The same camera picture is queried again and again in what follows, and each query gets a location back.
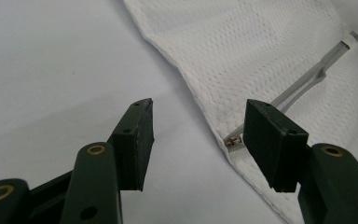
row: zipper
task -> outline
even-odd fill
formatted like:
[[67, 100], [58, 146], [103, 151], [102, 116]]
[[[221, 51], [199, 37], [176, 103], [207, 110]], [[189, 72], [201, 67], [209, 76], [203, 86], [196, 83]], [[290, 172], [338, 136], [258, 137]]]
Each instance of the zipper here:
[[[358, 42], [358, 34], [350, 33]], [[307, 73], [292, 84], [286, 91], [275, 98], [270, 104], [277, 107], [281, 112], [285, 113], [293, 103], [298, 100], [305, 92], [310, 90], [316, 84], [322, 82], [326, 78], [326, 71], [338, 59], [344, 55], [350, 47], [343, 41], [335, 45], [329, 52], [327, 52], [322, 59], [316, 63]], [[243, 124], [230, 133], [225, 139], [225, 145], [228, 152], [236, 151], [245, 147], [242, 140]]]

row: white cloth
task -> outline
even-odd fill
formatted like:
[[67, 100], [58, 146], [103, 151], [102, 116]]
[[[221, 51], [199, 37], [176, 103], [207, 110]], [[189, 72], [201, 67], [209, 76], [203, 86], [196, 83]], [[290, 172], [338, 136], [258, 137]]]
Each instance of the white cloth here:
[[[228, 160], [274, 210], [302, 223], [296, 194], [269, 188], [247, 149], [223, 140], [248, 98], [271, 102], [351, 29], [323, 0], [125, 0], [144, 38], [182, 73]], [[348, 148], [358, 134], [358, 44], [289, 109], [309, 144]]]

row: white background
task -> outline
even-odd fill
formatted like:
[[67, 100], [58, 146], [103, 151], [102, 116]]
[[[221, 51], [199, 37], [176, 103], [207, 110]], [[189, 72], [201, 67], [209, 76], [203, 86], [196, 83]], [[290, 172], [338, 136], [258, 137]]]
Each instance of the white background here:
[[120, 0], [0, 1], [0, 179], [34, 188], [153, 98], [156, 142], [124, 223], [283, 223], [231, 168], [178, 70]]

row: white mesh fabric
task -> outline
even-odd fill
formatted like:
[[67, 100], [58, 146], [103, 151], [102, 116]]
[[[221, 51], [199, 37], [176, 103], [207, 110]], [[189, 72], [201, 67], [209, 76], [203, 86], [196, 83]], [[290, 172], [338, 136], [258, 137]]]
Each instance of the white mesh fabric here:
[[[234, 168], [283, 218], [302, 223], [296, 195], [275, 193], [248, 151], [228, 154], [222, 139], [243, 123], [248, 98], [271, 102], [347, 36], [350, 30], [332, 5], [322, 0], [124, 1], [144, 38], [181, 71]], [[311, 143], [345, 147], [358, 131], [358, 50], [350, 51], [288, 111], [310, 132]]]

